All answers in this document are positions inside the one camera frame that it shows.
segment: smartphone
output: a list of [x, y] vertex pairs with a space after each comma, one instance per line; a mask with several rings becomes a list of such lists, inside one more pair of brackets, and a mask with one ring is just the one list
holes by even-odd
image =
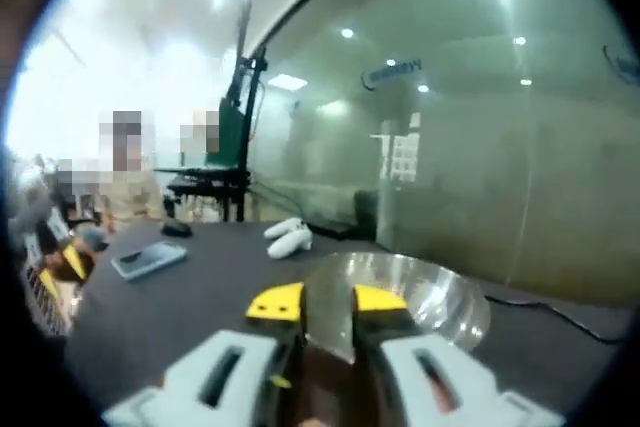
[[125, 280], [133, 280], [163, 267], [175, 264], [187, 256], [184, 247], [171, 242], [156, 242], [142, 250], [111, 260]]

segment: ceiling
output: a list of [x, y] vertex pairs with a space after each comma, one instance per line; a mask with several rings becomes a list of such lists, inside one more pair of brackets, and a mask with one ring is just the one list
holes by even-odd
[[[294, 2], [253, 0], [246, 51]], [[225, 51], [235, 44], [240, 4], [241, 0], [56, 0], [34, 45], [55, 41], [58, 50], [68, 50], [84, 67], [105, 71], [148, 68], [167, 51], [181, 55], [185, 68], [199, 63], [220, 67]], [[176, 55], [169, 56], [173, 64]]]

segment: black computer mouse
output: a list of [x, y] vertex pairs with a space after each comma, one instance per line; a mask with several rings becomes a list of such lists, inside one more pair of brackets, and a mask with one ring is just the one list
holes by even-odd
[[164, 221], [161, 232], [163, 235], [170, 237], [191, 237], [191, 235], [193, 235], [189, 224], [173, 218], [168, 218]]

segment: window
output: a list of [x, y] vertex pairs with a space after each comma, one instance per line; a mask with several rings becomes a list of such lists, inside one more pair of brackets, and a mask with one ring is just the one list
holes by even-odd
[[303, 210], [356, 226], [355, 193], [391, 195], [388, 248], [568, 298], [637, 293], [638, 61], [606, 0], [310, 0], [268, 57], [252, 168]]

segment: white game controller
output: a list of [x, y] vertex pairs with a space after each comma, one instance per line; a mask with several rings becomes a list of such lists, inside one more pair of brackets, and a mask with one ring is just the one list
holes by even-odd
[[302, 219], [299, 219], [298, 217], [291, 217], [290, 219], [283, 220], [279, 224], [265, 230], [264, 238], [272, 240], [277, 239], [282, 237], [284, 234], [288, 234], [289, 232], [299, 229], [303, 225], [304, 222], [302, 222]]
[[267, 239], [276, 239], [267, 249], [272, 259], [283, 259], [299, 249], [311, 249], [312, 235], [307, 225], [298, 218], [280, 222], [267, 229], [264, 233]]

